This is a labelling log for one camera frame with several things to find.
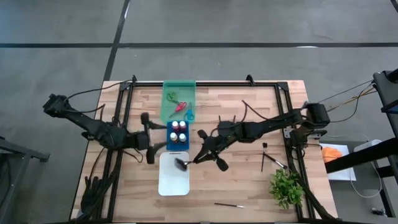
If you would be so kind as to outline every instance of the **gray floor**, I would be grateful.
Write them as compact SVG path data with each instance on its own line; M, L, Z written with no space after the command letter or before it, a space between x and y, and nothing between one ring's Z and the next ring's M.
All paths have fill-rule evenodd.
M112 42L123 2L0 0L0 43ZM397 21L390 0L132 0L121 42L393 42ZM109 53L0 49L0 135L51 153L46 164L31 162L14 212L16 223L68 219L87 142L81 129L47 116L42 105L51 93L101 86ZM397 54L398 48L119 49L111 80L132 74L139 80L242 80L251 74L258 80L305 80L310 101L318 101L372 79L374 72L397 68ZM72 103L91 109L97 101L98 93L90 93ZM332 112L331 119L345 118L353 106ZM377 95L366 96L353 118L327 130L331 135L391 138L380 107ZM364 140L355 134L342 139ZM332 189L340 218L369 222L363 214L378 202L359 198L347 185L332 183Z

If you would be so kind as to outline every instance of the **orange object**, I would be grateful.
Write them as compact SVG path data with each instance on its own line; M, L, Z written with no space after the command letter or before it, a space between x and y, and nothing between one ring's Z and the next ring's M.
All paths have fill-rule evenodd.
M343 155L342 155L342 153L339 150L337 150L335 148L324 147L322 149L322 156L323 156L323 161L324 162L330 162L330 161L333 161L333 160L335 160L337 158L340 158Z

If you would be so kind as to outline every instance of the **blue tray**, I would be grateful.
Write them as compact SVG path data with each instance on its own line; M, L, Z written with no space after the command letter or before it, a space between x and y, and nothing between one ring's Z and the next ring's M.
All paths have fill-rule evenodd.
M176 134L179 136L181 133L184 133L185 136L187 137L187 140L185 143L182 143L180 141L178 142L173 142L170 139L170 134L174 132L173 127L172 127L173 121L167 122L167 134L166 134L166 139L167 139L167 146L166 149L170 151L186 151L189 149L189 122L185 121L185 124L187 125L187 128L185 131L178 131Z

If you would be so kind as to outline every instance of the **red scissors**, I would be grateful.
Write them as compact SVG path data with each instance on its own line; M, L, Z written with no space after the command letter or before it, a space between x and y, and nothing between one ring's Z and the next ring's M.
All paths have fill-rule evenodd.
M179 111L183 110L187 106L187 102L179 102L177 100L177 94L175 92L168 93L166 99L177 104L174 113L172 113L169 116L169 118L171 118L172 116L174 116L175 114L177 114Z

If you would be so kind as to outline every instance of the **scissors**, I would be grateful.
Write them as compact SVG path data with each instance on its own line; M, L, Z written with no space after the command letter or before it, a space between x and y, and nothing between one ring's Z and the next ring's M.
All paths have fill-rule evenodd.
M189 121L193 121L193 119L195 119L195 116L192 113L192 103L191 102L189 102L188 110L184 114L184 119L187 119Z
M174 116L176 113L183 110L187 106L187 102L179 102L177 100L177 94L175 92L168 93L166 96L166 99L177 104L177 107L175 108L174 113L172 113L169 116L169 118L171 118L172 116Z

